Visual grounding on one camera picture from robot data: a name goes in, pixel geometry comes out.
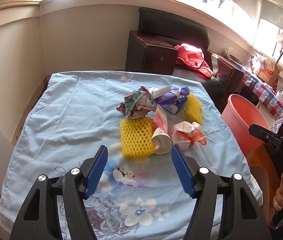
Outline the yellow foam fruit net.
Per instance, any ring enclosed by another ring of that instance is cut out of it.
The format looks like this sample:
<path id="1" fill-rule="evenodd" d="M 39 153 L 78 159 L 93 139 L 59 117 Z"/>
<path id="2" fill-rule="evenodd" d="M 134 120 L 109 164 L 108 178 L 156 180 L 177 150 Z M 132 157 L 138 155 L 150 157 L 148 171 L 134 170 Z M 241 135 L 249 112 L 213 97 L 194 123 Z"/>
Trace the yellow foam fruit net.
<path id="1" fill-rule="evenodd" d="M 149 117 L 124 119 L 120 122 L 122 155 L 126 158 L 147 157 L 154 153 L 153 121 Z"/>

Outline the crumpled colourful paper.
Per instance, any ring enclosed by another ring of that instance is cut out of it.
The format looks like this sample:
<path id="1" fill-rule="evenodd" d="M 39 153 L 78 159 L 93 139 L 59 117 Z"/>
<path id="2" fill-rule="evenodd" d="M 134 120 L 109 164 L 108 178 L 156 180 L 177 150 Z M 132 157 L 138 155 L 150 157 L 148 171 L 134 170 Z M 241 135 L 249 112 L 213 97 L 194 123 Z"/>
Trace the crumpled colourful paper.
<path id="1" fill-rule="evenodd" d="M 147 88 L 141 86 L 139 89 L 124 96 L 124 101 L 117 107 L 126 119 L 141 119 L 149 112 L 156 110 L 156 102 Z"/>

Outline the purple tissue pack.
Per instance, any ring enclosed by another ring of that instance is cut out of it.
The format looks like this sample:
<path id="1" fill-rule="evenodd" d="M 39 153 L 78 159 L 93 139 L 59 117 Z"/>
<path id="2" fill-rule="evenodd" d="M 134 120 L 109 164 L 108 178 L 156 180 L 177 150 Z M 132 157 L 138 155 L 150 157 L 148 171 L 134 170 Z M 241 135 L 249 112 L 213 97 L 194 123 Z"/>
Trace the purple tissue pack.
<path id="1" fill-rule="evenodd" d="M 190 90 L 188 86 L 184 86 L 180 88 L 174 88 L 171 91 L 159 96 L 154 101 L 161 106 L 174 105 L 181 96 L 188 96 L 189 94 Z"/>

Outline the plaid tablecloth side table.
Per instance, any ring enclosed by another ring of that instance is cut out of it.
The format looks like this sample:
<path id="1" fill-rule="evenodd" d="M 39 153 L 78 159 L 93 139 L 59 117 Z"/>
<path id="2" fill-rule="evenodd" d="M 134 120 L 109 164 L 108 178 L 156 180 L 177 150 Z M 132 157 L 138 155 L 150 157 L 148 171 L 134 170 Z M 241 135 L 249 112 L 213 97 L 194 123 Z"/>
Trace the plaid tablecloth side table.
<path id="1" fill-rule="evenodd" d="M 241 82 L 257 97 L 259 102 L 266 107 L 270 115 L 276 120 L 280 118 L 283 115 L 283 103 L 272 90 L 255 74 L 252 74 L 248 68 L 237 63 L 230 57 L 226 56 L 225 58 L 244 72 Z"/>

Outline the crumpled orange white wrapper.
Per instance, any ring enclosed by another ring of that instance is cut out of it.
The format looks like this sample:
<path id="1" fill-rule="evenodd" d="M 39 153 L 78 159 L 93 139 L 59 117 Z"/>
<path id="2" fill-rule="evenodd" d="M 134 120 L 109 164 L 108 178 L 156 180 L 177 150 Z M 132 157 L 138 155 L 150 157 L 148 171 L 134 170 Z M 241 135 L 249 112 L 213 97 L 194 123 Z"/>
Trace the crumpled orange white wrapper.
<path id="1" fill-rule="evenodd" d="M 178 145 L 183 151 L 187 150 L 195 143 L 206 145 L 206 136 L 201 131 L 201 125 L 197 122 L 179 122 L 171 129 L 172 143 Z"/>

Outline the brown paper shopping bag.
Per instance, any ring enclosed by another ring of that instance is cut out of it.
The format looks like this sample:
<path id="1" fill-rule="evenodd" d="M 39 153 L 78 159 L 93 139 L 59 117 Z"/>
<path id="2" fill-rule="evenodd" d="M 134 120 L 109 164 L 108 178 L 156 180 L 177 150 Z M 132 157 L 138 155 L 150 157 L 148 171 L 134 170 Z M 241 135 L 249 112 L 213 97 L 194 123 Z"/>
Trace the brown paper shopping bag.
<path id="1" fill-rule="evenodd" d="M 264 67 L 260 69 L 257 77 L 268 85 L 272 85 L 279 77 L 280 71 L 280 68 L 273 60 L 265 59 Z"/>

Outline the red polka dot cloth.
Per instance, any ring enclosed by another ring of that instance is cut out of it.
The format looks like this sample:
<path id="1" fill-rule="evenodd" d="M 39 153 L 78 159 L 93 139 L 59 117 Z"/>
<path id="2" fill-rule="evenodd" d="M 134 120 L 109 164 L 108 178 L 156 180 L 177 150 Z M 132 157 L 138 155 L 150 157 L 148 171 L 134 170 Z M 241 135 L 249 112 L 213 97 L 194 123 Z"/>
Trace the red polka dot cloth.
<path id="1" fill-rule="evenodd" d="M 200 48 L 187 43 L 174 46 L 178 50 L 177 64 L 183 64 L 193 72 L 210 79 L 213 72 L 204 59 L 204 54 Z"/>

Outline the red white paper cup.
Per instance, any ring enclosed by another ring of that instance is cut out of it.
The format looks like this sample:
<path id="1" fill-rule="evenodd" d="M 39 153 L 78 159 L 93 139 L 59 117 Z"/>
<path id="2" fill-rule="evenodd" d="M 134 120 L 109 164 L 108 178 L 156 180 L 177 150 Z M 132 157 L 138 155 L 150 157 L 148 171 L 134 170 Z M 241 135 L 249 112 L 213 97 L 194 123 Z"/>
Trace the red white paper cup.
<path id="1" fill-rule="evenodd" d="M 156 106 L 153 123 L 156 125 L 151 138 L 154 145 L 154 154 L 167 154 L 172 148 L 172 138 L 168 133 L 167 114 L 160 105 Z"/>

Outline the pink plastic trash bucket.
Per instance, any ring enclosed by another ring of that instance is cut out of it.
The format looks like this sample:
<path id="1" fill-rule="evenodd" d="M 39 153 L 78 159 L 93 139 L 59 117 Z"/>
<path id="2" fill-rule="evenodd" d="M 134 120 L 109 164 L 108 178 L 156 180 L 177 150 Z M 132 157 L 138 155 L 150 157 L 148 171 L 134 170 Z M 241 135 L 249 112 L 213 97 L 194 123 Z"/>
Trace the pink plastic trash bucket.
<path id="1" fill-rule="evenodd" d="M 262 113 L 244 97 L 231 94 L 222 112 L 222 118 L 232 131 L 242 153 L 247 156 L 263 142 L 249 133 L 251 125 L 260 125 L 269 129 Z"/>

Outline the blue Tempo tissue pack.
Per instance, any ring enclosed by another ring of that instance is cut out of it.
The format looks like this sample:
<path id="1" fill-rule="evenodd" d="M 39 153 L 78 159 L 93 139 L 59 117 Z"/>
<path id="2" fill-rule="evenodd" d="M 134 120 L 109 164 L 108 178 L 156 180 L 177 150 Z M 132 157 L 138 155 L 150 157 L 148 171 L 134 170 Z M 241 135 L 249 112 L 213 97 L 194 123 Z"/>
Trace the blue Tempo tissue pack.
<path id="1" fill-rule="evenodd" d="M 163 105 L 163 108 L 166 109 L 171 114 L 175 115 L 179 112 L 187 102 L 187 96 L 181 96 L 174 104 L 172 105 Z"/>

